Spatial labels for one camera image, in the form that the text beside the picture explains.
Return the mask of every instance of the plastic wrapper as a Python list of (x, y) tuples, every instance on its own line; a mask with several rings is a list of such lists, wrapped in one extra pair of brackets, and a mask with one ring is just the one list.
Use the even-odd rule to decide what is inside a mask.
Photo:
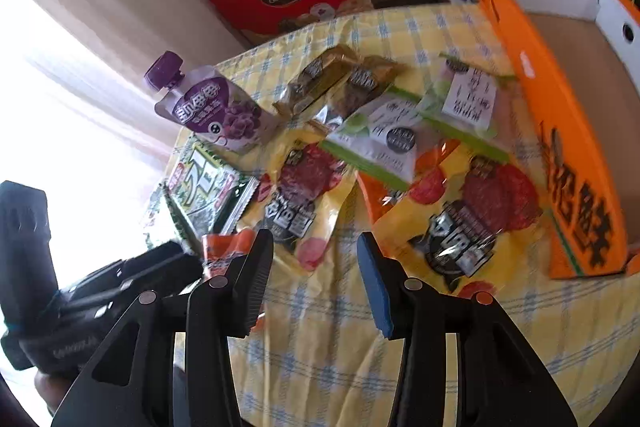
[(165, 182), (158, 184), (149, 196), (142, 230), (149, 250), (175, 241), (185, 252), (198, 252), (194, 249), (193, 232), (172, 201)]
[(328, 134), (340, 127), (357, 109), (380, 96), (393, 83), (402, 66), (388, 58), (370, 55), (332, 87), (326, 104), (309, 123)]
[(444, 135), (506, 162), (513, 151), (511, 77), (496, 77), (454, 57), (439, 58), (439, 72), (418, 111)]
[[(191, 136), (167, 183), (175, 206), (194, 237), (229, 234), (245, 210), (258, 180), (242, 174), (213, 154), (205, 142)], [(198, 251), (201, 243), (198, 240)]]
[(258, 198), (238, 229), (265, 228), (273, 233), (276, 260), (301, 273), (316, 269), (334, 232), (340, 208), (355, 184), (344, 161), (318, 147), (321, 136), (290, 130), (273, 145)]
[(538, 190), (512, 164), (461, 144), (372, 227), (388, 257), (442, 293), (495, 290), (542, 233)]
[(407, 190), (416, 160), (440, 134), (417, 111), (420, 97), (390, 86), (354, 112), (320, 147), (393, 190)]
[[(209, 234), (202, 236), (202, 249), (205, 259), (205, 274), (207, 279), (216, 275), (224, 275), (231, 261), (236, 257), (249, 253), (255, 240), (255, 231), (244, 229), (234, 235)], [(264, 327), (264, 305), (260, 306), (258, 321), (251, 328), (252, 331)]]
[(303, 112), (356, 65), (357, 56), (344, 44), (328, 48), (292, 79), (273, 107), (292, 118)]
[[(441, 140), (436, 147), (418, 158), (415, 165), (417, 175), (422, 176), (439, 165), (459, 144), (458, 140)], [(357, 178), (371, 225), (390, 211), (405, 195), (402, 190), (387, 188), (383, 182), (364, 172), (358, 171)]]

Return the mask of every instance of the grape juice pouch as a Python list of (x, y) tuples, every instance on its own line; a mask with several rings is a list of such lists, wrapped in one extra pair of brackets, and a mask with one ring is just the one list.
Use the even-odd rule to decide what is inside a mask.
[(156, 91), (167, 94), (156, 103), (156, 114), (175, 121), (225, 149), (244, 153), (267, 142), (279, 121), (213, 66), (183, 74), (182, 59), (164, 52), (145, 74)]

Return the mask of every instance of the tablecloth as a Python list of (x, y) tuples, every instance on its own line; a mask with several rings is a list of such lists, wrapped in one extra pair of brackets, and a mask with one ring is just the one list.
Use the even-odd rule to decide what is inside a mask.
[[(489, 21), (471, 5), (406, 7), (332, 20), (275, 39), (218, 68), (270, 108), (290, 78), (338, 42), (361, 55), (379, 54), (409, 65), (396, 83), (418, 93), (424, 92), (434, 73), (433, 59), (441, 52), (495, 73), (512, 73)], [(302, 123), (294, 120), (289, 126)], [(531, 175), (542, 176), (532, 128), (522, 115), (518, 123), (518, 158)], [(181, 134), (178, 146), (186, 135)], [(228, 159), (260, 174), (269, 152), (267, 146)], [(229, 340), (240, 411), (255, 426), (386, 426), (402, 343), (386, 341), (370, 314), (355, 256), (358, 234), (368, 228), (356, 187), (324, 263), (302, 278), (274, 263), (264, 298), (264, 329)], [(548, 252), (545, 237), (523, 252), (523, 269), (497, 298), (546, 364), (578, 423), (586, 426), (606, 406), (638, 353), (640, 275), (552, 281), (546, 276)], [(452, 426), (456, 347), (447, 336), (444, 425)], [(178, 343), (179, 358), (182, 346)]]

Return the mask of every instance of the seaweed snack package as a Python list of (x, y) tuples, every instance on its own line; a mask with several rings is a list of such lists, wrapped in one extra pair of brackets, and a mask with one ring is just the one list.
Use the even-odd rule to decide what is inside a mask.
[(323, 51), (300, 71), (273, 103), (286, 118), (299, 115), (356, 65), (357, 56), (344, 44)]
[(164, 52), (145, 73), (152, 89), (166, 90), (156, 103), (156, 114), (238, 153), (271, 139), (279, 119), (264, 111), (244, 90), (213, 66), (186, 74), (181, 67), (178, 55)]
[(276, 260), (301, 274), (301, 266), (312, 271), (324, 259), (340, 208), (356, 180), (353, 168), (318, 147), (320, 139), (302, 129), (277, 139), (264, 188), (238, 225), (239, 230), (271, 230)]
[(185, 252), (197, 251), (194, 250), (195, 237), (180, 215), (180, 210), (175, 207), (164, 182), (158, 184), (149, 196), (142, 230), (149, 250), (164, 245), (167, 241), (175, 241)]
[[(439, 165), (460, 144), (458, 140), (440, 140), (433, 149), (420, 156), (415, 165), (418, 176), (426, 174)], [(364, 197), (369, 223), (373, 225), (380, 217), (390, 211), (398, 201), (404, 197), (405, 192), (385, 187), (380, 180), (375, 179), (364, 172), (358, 171), (358, 185)]]
[(432, 149), (440, 134), (417, 111), (420, 97), (390, 86), (354, 112), (320, 144), (359, 171), (393, 190), (407, 190), (416, 160)]
[(507, 162), (513, 150), (509, 79), (496, 78), (454, 57), (438, 61), (439, 73), (418, 104), (420, 114), (446, 136)]
[(370, 55), (337, 86), (329, 91), (327, 101), (309, 121), (328, 134), (340, 127), (357, 109), (380, 96), (393, 83), (402, 66), (388, 58)]
[(229, 234), (249, 204), (258, 180), (242, 174), (191, 136), (167, 183), (172, 201), (194, 237)]
[(383, 252), (441, 293), (499, 289), (540, 234), (539, 194), (512, 164), (461, 144), (373, 226)]

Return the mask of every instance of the black camera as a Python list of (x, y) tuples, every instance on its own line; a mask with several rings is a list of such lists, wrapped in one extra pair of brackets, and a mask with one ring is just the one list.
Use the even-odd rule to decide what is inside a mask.
[(202, 277), (202, 262), (177, 243), (116, 261), (59, 289), (49, 251), (47, 197), (0, 184), (0, 339), (15, 369), (75, 375), (136, 297), (180, 293)]

